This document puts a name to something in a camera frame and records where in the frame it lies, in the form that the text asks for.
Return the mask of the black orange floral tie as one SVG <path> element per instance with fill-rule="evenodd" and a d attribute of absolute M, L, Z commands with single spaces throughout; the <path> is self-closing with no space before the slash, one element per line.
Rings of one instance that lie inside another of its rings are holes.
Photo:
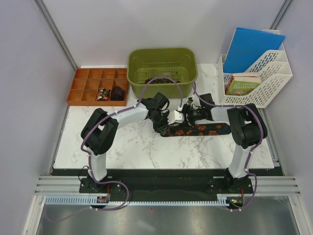
<path fill-rule="evenodd" d="M 221 136 L 231 133 L 227 123 L 206 123 L 190 126 L 188 123 L 181 123 L 170 127 L 166 132 L 160 134 L 162 137 L 182 137 L 182 136 Z"/>

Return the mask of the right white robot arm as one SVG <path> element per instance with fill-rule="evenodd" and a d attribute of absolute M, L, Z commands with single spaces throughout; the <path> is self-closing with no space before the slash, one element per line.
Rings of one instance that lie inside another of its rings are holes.
<path fill-rule="evenodd" d="M 203 119 L 229 124 L 236 146 L 232 161 L 220 182 L 231 193 L 247 187 L 250 183 L 249 176 L 253 175 L 249 172 L 252 153 L 268 134 L 256 106 L 253 103 L 239 106 L 216 105 L 211 94 L 200 95 L 198 98 L 200 106 L 197 108 L 192 107 L 192 98 L 184 104 L 182 113 L 185 122 L 194 130 L 197 129 L 196 121 Z"/>

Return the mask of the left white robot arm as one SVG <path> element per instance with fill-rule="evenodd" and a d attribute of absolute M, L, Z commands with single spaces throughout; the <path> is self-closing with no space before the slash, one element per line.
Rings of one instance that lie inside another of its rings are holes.
<path fill-rule="evenodd" d="M 116 132 L 133 122 L 149 119 L 155 132 L 163 135 L 172 127 L 168 123 L 169 99 L 157 93 L 153 98 L 143 98 L 136 104 L 122 110 L 108 113 L 101 108 L 96 109 L 81 132 L 83 142 L 81 150 L 89 155 L 89 175 L 92 178 L 90 187 L 96 192 L 107 188 L 106 153 L 111 148 Z"/>

